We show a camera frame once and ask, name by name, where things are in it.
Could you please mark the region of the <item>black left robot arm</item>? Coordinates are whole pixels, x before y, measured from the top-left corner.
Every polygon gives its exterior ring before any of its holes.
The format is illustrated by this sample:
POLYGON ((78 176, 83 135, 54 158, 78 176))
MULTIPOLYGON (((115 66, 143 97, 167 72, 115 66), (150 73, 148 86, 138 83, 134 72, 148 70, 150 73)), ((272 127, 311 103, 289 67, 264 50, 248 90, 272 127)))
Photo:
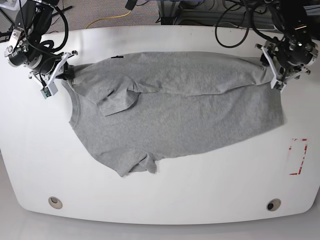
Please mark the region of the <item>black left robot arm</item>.
POLYGON ((318 45, 312 40, 312 30, 307 12, 298 0, 239 0, 233 7, 245 8, 244 17, 248 21, 245 36, 253 30, 263 38, 265 45, 256 45, 262 51, 261 62, 273 72, 272 87, 280 88, 288 80, 297 79, 301 74, 309 74, 308 69, 319 57, 318 45), (281 39, 262 33, 255 24, 257 8, 267 8, 275 28, 283 36, 281 39))

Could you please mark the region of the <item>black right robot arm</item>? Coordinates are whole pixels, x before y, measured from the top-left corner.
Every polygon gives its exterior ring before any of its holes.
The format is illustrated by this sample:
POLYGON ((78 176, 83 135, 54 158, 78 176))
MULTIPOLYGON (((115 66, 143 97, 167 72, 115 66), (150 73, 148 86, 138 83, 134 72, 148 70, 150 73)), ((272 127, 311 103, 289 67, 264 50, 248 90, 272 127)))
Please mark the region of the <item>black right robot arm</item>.
POLYGON ((13 67, 24 66, 45 86, 58 63, 63 60, 63 47, 69 38, 69 25, 58 0, 27 0, 18 4, 19 11, 10 32, 4 56, 13 67), (53 40, 42 41, 55 15, 62 18, 64 38, 59 46, 53 40))

